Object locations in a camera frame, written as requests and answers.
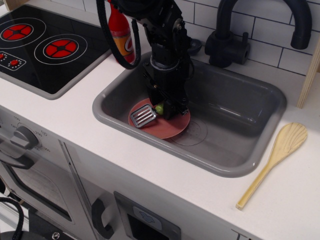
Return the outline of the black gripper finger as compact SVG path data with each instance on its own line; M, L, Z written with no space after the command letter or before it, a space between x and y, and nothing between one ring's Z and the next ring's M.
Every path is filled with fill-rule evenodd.
M156 106L165 100L165 97L158 90L149 90L149 100L152 106Z
M163 118L170 120L174 116L179 114L179 105L176 101L166 99L163 103Z

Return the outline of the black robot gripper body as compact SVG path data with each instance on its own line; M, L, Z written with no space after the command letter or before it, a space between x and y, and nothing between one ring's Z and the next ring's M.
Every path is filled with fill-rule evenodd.
M156 62L151 56L150 60L143 64L143 68L148 97L149 90L158 90L164 96L164 101L177 102L179 114L187 114L189 99L185 83L194 76L194 64L190 57L181 59L172 66L166 66Z

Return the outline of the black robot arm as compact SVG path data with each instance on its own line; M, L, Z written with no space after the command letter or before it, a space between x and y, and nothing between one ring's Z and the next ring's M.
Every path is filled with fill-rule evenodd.
M163 117L171 119L188 112L189 99L185 82L192 78L194 67L188 53L191 38L182 12L173 0L112 0L122 14L144 27L151 46L144 76L152 105L163 103Z

